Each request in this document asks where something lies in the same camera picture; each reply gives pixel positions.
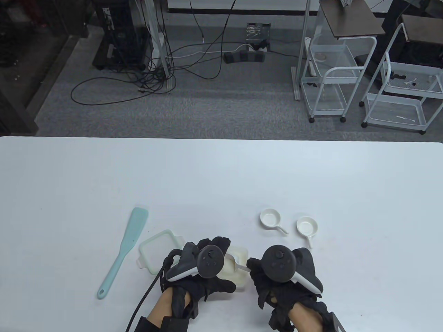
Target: metal cart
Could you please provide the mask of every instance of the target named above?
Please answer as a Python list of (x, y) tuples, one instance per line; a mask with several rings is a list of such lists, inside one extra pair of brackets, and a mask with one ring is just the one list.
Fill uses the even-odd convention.
[[(357, 29), (354, 28), (355, 13), (361, 18), (357, 20), (359, 22)], [(310, 123), (315, 121), (315, 116), (332, 115), (341, 116), (341, 122), (346, 121), (350, 102), (377, 45), (374, 36), (383, 33), (381, 25), (363, 0), (354, 0), (346, 8), (343, 8), (339, 0), (320, 1), (315, 31), (307, 48), (307, 60), (300, 83)], [(355, 39), (369, 39), (372, 43), (370, 54), (363, 66), (356, 64), (348, 47), (348, 43)], [(314, 68), (314, 75), (307, 76), (310, 61)], [(295, 95), (296, 73), (293, 67)], [(343, 95), (341, 84), (354, 85), (349, 100), (346, 100)]]
[[(408, 15), (403, 15), (402, 19), (403, 22), (392, 36), (363, 99), (360, 101), (359, 106), (364, 106), (366, 110), (366, 117), (361, 126), (366, 128), (368, 124), (378, 124), (417, 130), (424, 135), (428, 126), (443, 109), (443, 70), (435, 67), (391, 62), (389, 51), (400, 29), (403, 31), (406, 41), (443, 43), (441, 33), (437, 32), (443, 31), (443, 20)], [(377, 94), (369, 93), (379, 72), (382, 86)], [(423, 103), (427, 98), (442, 100), (441, 105), (428, 120), (423, 112)]]

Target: forearm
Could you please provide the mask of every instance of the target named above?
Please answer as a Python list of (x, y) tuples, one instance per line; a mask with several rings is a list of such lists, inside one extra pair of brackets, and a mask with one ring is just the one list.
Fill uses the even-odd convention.
[[(186, 293), (185, 296), (185, 307), (191, 301), (191, 297), (189, 293)], [(148, 316), (148, 321), (153, 323), (158, 328), (161, 326), (163, 317), (171, 317), (172, 316), (172, 287), (168, 288), (163, 292), (157, 301), (156, 305), (152, 309), (151, 313)]]
[(289, 319), (298, 332), (323, 332), (321, 316), (298, 302), (289, 312)]

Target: vr controller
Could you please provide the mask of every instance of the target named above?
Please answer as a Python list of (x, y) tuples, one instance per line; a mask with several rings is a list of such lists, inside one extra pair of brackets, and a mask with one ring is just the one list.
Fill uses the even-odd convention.
[(213, 244), (202, 250), (188, 242), (183, 247), (179, 262), (166, 272), (166, 280), (177, 281), (188, 275), (213, 278), (223, 268), (225, 258), (221, 249)]
[[(166, 272), (166, 280), (174, 282), (189, 275), (213, 278), (225, 263), (221, 249), (208, 245), (202, 250), (188, 242), (183, 247), (179, 262)], [(269, 247), (263, 254), (261, 265), (265, 274), (276, 282), (299, 282), (309, 291), (320, 295), (323, 285), (315, 276), (314, 261), (309, 250), (300, 248), (295, 255), (282, 245)]]

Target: hand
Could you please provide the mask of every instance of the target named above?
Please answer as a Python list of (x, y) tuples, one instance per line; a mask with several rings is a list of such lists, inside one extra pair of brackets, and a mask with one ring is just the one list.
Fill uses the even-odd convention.
[[(292, 251), (299, 257), (298, 249)], [(317, 295), (307, 290), (301, 284), (292, 281), (279, 283), (267, 277), (261, 267), (259, 259), (248, 259), (246, 266), (251, 270), (251, 278), (258, 293), (258, 306), (263, 309), (264, 303), (274, 308), (269, 325), (272, 329), (280, 332), (292, 332), (294, 330), (288, 314), (296, 303), (318, 312), (323, 320), (323, 326), (332, 324), (332, 316), (328, 313), (326, 305), (317, 302)]]
[[(202, 250), (207, 245), (213, 244), (221, 249), (223, 255), (231, 244), (231, 241), (226, 237), (215, 237), (212, 241), (209, 239), (203, 239), (198, 244), (197, 247)], [(220, 293), (233, 293), (236, 289), (235, 284), (232, 281), (220, 279), (218, 277), (213, 278), (202, 278), (200, 275), (188, 276), (175, 282), (169, 282), (166, 279), (162, 280), (162, 287), (167, 289), (173, 287), (172, 296), (172, 311), (175, 317), (183, 317), (184, 315), (191, 315), (192, 311), (193, 318), (198, 314), (197, 303), (204, 297), (205, 301), (209, 295), (214, 292)], [(189, 293), (191, 297), (190, 311), (185, 312), (184, 309), (184, 297), (185, 294)]]

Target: mint green spatula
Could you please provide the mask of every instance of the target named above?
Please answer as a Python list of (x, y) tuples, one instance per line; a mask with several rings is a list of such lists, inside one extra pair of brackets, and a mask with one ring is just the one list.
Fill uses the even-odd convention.
[(121, 264), (125, 256), (134, 248), (140, 237), (141, 231), (143, 230), (146, 220), (148, 219), (148, 211), (143, 208), (134, 208), (129, 218), (128, 225), (126, 226), (126, 231), (124, 232), (123, 240), (120, 245), (120, 252), (115, 259), (114, 264), (108, 272), (105, 280), (101, 284), (97, 292), (97, 298), (103, 299), (109, 292), (112, 283), (114, 282), (115, 276), (120, 269)]

